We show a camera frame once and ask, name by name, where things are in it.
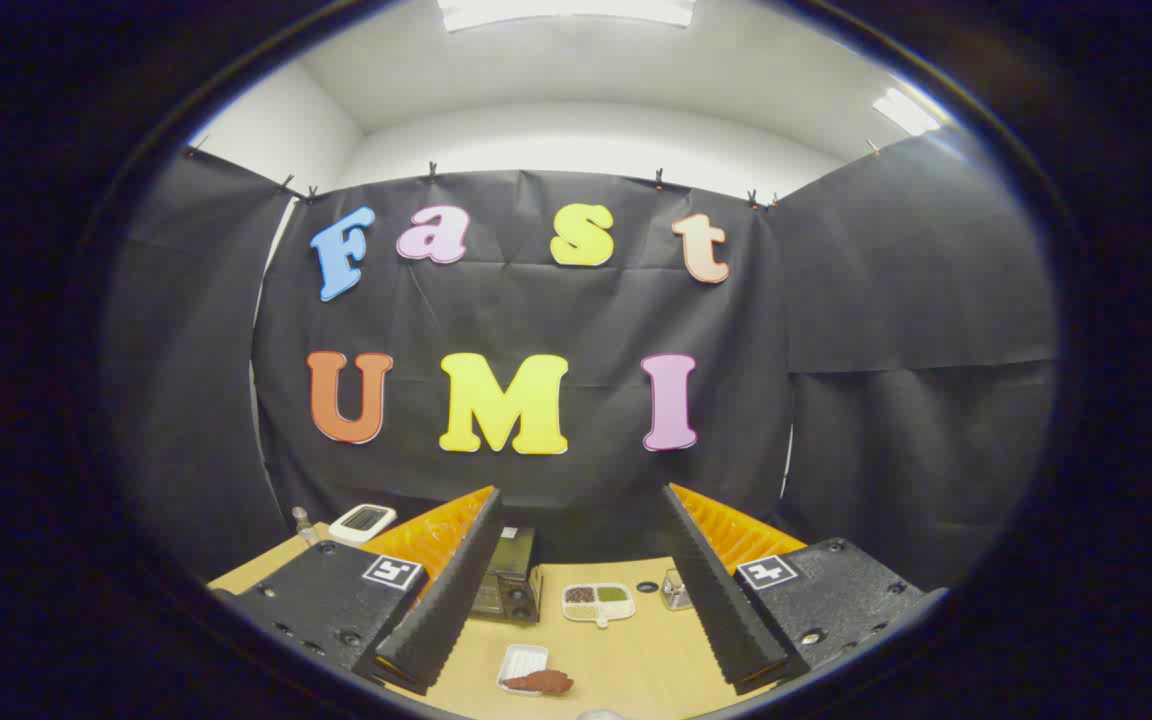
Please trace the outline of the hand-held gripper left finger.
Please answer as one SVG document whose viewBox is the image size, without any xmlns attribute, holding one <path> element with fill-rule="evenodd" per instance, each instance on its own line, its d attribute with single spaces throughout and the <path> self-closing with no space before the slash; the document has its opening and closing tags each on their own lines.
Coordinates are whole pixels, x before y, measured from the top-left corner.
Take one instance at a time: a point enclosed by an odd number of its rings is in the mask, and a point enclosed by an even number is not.
<svg viewBox="0 0 1152 720">
<path fill-rule="evenodd" d="M 251 588 L 215 596 L 317 664 L 426 694 L 456 646 L 502 526 L 498 488 L 476 488 L 358 548 L 317 541 Z"/>
</svg>

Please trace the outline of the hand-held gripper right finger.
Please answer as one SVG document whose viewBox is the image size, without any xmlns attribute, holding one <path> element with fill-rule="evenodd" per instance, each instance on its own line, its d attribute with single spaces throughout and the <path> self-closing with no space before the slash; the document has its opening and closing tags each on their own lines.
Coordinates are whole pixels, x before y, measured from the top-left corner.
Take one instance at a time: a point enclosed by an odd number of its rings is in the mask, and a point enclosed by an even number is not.
<svg viewBox="0 0 1152 720">
<path fill-rule="evenodd" d="M 945 596 L 850 539 L 806 544 L 679 484 L 660 503 L 669 556 L 737 694 L 835 670 Z"/>
</svg>

